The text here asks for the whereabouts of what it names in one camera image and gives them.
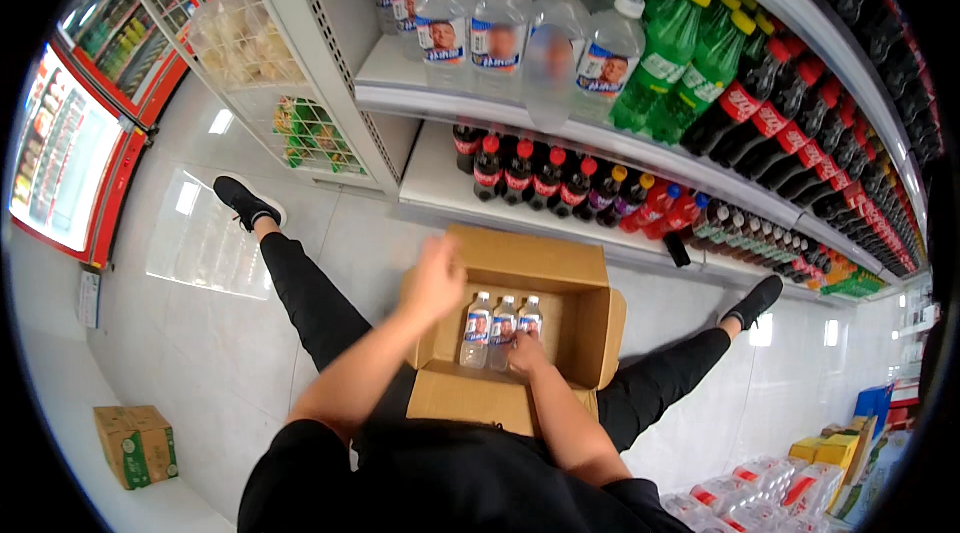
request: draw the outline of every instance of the box flap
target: box flap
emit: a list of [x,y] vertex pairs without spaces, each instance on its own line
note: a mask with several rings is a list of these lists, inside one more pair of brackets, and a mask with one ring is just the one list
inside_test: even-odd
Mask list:
[[450,225],[468,269],[607,287],[603,248],[549,237]]
[[[589,390],[573,393],[596,419],[596,394]],[[528,437],[541,435],[533,397],[525,386],[450,372],[417,371],[407,418],[477,422]]]
[[603,370],[600,371],[600,384],[603,389],[617,374],[620,367],[620,343],[623,341],[623,327],[627,323],[627,300],[617,289],[609,294],[609,320],[606,325],[606,347],[603,353]]

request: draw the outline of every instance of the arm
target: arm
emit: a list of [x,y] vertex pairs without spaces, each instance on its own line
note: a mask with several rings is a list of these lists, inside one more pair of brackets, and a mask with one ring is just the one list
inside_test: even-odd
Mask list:
[[395,312],[323,369],[296,399],[287,422],[318,420],[349,443],[414,343],[460,301],[467,273],[455,267],[449,237],[423,242],[410,293]]
[[508,360],[514,371],[530,379],[536,418],[560,469],[595,487],[633,478],[607,431],[573,395],[557,367],[547,361],[538,339],[518,332]]

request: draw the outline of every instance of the display fridge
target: display fridge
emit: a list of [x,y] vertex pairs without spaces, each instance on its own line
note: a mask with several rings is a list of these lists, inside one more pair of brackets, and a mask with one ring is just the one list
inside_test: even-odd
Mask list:
[[[167,0],[164,17],[186,35],[183,2]],[[51,43],[86,88],[148,131],[188,70],[140,0],[68,0]]]
[[102,268],[147,136],[47,45],[25,112],[8,200],[30,236]]

